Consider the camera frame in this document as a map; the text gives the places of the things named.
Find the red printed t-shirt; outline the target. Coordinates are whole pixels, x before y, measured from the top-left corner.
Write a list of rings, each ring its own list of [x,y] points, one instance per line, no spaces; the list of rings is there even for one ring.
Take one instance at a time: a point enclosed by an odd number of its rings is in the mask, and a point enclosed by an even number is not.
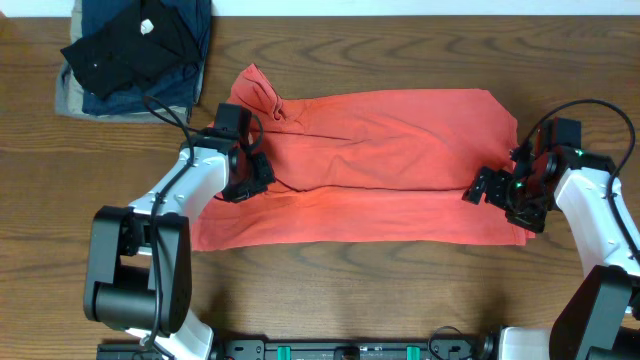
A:
[[[208,203],[198,251],[321,241],[523,245],[530,233],[463,194],[482,167],[509,170],[516,119],[482,89],[410,89],[314,99],[279,96],[256,66],[229,102],[259,121],[254,135],[275,182],[247,201]]]

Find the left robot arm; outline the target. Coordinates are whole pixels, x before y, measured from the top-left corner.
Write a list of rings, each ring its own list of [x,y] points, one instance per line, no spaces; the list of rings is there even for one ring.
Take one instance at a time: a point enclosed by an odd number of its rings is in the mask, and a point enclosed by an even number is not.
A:
[[[274,182],[263,138],[188,134],[169,172],[126,207],[94,216],[85,316],[137,338],[106,344],[99,359],[217,359],[212,328],[191,310],[191,228],[212,199],[247,200]]]

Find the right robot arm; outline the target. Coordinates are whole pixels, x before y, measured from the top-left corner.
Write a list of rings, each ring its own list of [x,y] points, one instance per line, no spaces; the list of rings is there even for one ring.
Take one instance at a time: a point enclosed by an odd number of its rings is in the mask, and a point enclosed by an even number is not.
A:
[[[549,329],[504,327],[477,347],[479,359],[636,359],[639,333],[639,231],[610,157],[556,146],[525,158],[513,172],[482,168],[464,193],[504,210],[534,233],[548,212],[566,218],[585,278]]]

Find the navy blue folded garment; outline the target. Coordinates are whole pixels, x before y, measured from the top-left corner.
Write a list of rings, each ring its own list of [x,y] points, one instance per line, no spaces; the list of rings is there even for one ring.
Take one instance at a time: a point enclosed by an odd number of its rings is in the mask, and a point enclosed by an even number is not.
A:
[[[177,106],[186,114],[198,102],[209,48],[213,5],[210,0],[162,0],[162,3],[176,8],[195,40],[201,60],[195,65],[183,65],[177,70],[171,70],[146,91],[131,87],[116,91],[106,100],[99,100],[95,95],[85,93],[82,103],[85,114],[124,116],[141,113],[145,111],[142,103],[144,95],[156,97],[167,106]]]

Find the black folded garment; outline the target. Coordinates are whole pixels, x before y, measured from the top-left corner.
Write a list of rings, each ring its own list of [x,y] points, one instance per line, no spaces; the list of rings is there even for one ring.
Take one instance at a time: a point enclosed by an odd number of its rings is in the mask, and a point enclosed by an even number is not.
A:
[[[91,0],[82,3],[82,37],[61,50],[77,82],[101,100],[200,62],[198,45],[182,19],[182,1]]]

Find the grey folded trousers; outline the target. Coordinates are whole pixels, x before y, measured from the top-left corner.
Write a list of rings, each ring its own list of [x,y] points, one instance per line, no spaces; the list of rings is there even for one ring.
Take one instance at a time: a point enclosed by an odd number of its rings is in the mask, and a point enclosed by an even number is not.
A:
[[[55,113],[61,116],[105,123],[161,123],[161,120],[149,113],[125,113],[123,115],[89,115],[82,111],[84,90],[73,76],[71,67],[63,61],[55,83]]]

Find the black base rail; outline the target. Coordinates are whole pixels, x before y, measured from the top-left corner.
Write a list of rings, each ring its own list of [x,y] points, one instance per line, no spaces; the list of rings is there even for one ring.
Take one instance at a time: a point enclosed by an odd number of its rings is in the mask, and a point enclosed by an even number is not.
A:
[[[211,359],[219,360],[497,360],[490,340],[438,336],[425,342],[264,342],[216,343]]]

